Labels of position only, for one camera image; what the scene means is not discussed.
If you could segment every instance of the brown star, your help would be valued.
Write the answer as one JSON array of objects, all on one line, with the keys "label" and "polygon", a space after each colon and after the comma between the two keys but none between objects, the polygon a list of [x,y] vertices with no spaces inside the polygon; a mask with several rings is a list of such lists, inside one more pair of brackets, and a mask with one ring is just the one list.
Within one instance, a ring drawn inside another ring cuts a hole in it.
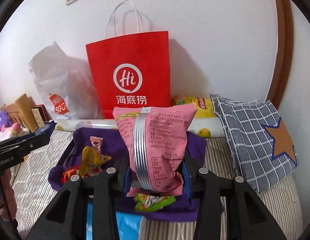
[{"label": "brown star", "polygon": [[282,121],[281,117],[279,118],[278,125],[276,126],[262,126],[274,140],[272,159],[286,154],[293,161],[293,163],[297,165],[293,141],[291,140],[286,125]]}]

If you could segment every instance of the paper bag handle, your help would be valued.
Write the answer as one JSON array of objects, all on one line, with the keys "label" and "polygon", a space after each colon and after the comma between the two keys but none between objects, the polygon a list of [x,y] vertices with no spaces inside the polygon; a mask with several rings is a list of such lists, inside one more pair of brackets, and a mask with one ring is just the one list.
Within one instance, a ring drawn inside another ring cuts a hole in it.
[{"label": "paper bag handle", "polygon": [[128,4],[130,4],[130,5],[132,5],[132,6],[134,7],[134,10],[135,10],[135,13],[136,13],[136,19],[137,19],[137,33],[139,33],[139,18],[138,18],[138,12],[137,12],[137,10],[136,10],[136,7],[135,7],[135,5],[133,4],[132,1],[130,1],[130,0],[125,0],[125,1],[122,1],[119,5],[117,5],[117,6],[115,7],[115,9],[113,10],[113,12],[112,12],[112,14],[111,14],[111,16],[110,16],[110,18],[109,18],[109,20],[108,20],[107,26],[106,26],[104,39],[106,39],[107,28],[108,28],[108,25],[109,25],[109,23],[110,23],[110,21],[111,21],[111,18],[112,18],[112,16],[113,16],[113,14],[114,14],[114,33],[115,33],[115,37],[116,37],[116,24],[115,24],[115,20],[116,20],[116,19],[115,19],[116,11],[117,11],[117,9],[118,9],[121,5],[126,4],[126,3],[128,3]]}]

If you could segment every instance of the human hand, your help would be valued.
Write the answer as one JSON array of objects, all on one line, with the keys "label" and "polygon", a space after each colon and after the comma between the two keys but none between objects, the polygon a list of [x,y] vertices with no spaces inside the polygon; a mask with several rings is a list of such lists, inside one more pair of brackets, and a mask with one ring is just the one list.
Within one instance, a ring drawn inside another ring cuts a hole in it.
[{"label": "human hand", "polygon": [[[17,205],[16,205],[16,200],[15,200],[14,190],[12,189],[12,186],[9,184],[11,180],[11,172],[9,170],[6,170],[4,174],[1,176],[1,179],[3,183],[3,188],[4,188],[8,208],[9,208],[12,220],[14,220],[16,217]],[[9,215],[7,212],[7,208],[5,206],[2,193],[0,194],[0,215],[4,221],[9,221]]]}]

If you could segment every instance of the green snack package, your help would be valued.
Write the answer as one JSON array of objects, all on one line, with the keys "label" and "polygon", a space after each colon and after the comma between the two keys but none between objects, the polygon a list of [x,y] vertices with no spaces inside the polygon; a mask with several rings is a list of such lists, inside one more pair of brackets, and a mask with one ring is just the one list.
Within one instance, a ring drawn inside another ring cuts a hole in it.
[{"label": "green snack package", "polygon": [[145,194],[136,194],[134,200],[137,202],[135,210],[143,212],[154,212],[176,201],[174,196],[155,197]]}]

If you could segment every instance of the white wall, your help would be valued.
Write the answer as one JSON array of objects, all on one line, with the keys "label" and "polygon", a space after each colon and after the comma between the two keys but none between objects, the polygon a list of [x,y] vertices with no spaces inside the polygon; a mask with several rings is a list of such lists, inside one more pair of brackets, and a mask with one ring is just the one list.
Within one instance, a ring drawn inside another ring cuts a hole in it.
[{"label": "white wall", "polygon": [[[79,0],[68,7],[65,0],[25,0],[0,34],[0,105],[22,93],[41,103],[28,71],[31,58],[56,41],[66,54],[87,60],[85,44],[103,39],[121,1]],[[266,98],[277,49],[274,0],[132,1],[144,30],[169,31],[172,96]],[[125,5],[117,14],[119,34],[127,11],[125,33],[135,31],[134,14]]]},{"label": "white wall", "polygon": [[293,3],[294,53],[279,112],[293,139],[299,167],[293,173],[304,225],[310,222],[310,24]]}]

